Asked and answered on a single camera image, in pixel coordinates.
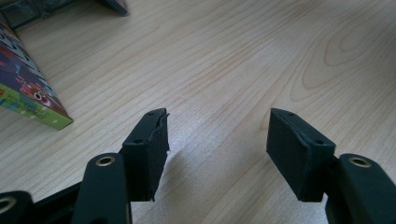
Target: wooden table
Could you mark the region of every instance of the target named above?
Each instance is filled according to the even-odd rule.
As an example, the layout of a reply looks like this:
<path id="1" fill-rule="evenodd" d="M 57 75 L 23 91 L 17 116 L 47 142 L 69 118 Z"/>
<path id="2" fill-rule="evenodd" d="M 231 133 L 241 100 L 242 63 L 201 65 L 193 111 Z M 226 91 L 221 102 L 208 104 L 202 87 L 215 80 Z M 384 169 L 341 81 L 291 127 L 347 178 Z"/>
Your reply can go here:
<path id="1" fill-rule="evenodd" d="M 81 1 L 18 31 L 75 120 L 55 131 L 0 109 L 0 190 L 34 200 L 117 152 L 166 107 L 171 148 L 135 223 L 326 223 L 265 152 L 269 111 L 293 111 L 396 180 L 395 1 Z"/>

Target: cardboard box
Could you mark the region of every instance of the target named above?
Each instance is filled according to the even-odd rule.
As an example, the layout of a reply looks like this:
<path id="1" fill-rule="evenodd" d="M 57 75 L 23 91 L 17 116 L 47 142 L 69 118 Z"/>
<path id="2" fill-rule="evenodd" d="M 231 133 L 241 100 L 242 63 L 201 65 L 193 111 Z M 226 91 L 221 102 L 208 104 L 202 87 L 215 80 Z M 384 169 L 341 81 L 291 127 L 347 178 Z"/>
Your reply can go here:
<path id="1" fill-rule="evenodd" d="M 0 23 L 0 105 L 61 130 L 73 120 L 15 34 Z"/>

